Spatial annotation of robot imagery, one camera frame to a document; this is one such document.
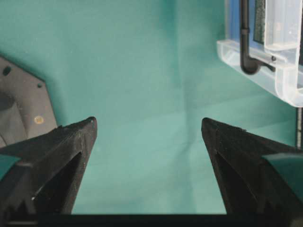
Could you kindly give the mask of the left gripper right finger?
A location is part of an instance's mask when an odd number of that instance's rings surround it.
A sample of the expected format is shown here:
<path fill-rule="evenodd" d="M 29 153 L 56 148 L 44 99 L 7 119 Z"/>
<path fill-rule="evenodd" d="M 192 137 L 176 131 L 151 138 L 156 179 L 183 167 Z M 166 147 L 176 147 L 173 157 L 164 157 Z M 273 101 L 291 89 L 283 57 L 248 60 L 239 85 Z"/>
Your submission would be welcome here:
<path fill-rule="evenodd" d="M 303 218 L 303 152 L 204 118 L 202 138 L 227 214 Z"/>

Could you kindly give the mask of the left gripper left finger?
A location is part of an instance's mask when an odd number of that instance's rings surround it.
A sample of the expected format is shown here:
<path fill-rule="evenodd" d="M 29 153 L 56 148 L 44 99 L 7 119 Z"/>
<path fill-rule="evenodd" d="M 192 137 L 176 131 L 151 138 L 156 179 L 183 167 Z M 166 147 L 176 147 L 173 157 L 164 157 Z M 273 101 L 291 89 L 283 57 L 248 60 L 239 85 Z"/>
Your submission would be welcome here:
<path fill-rule="evenodd" d="M 95 117 L 0 149 L 0 218 L 71 214 L 98 133 Z"/>

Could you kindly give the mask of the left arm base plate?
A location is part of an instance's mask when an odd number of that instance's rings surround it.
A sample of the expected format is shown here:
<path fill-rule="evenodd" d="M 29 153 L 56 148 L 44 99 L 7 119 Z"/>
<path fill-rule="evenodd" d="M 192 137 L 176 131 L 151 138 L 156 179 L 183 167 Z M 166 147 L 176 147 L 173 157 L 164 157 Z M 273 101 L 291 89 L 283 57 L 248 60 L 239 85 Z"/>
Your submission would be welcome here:
<path fill-rule="evenodd" d="M 4 57 L 0 59 L 0 146 L 57 127 L 45 82 Z"/>

